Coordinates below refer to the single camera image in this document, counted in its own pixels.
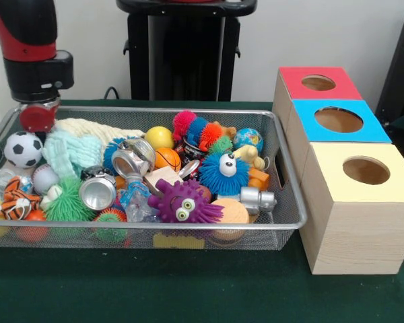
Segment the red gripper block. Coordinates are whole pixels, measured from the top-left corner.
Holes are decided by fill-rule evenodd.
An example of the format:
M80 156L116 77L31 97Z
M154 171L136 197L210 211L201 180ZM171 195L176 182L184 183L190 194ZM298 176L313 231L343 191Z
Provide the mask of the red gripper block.
M60 100L19 104L22 128L30 133L50 132L55 124L56 112L59 106Z

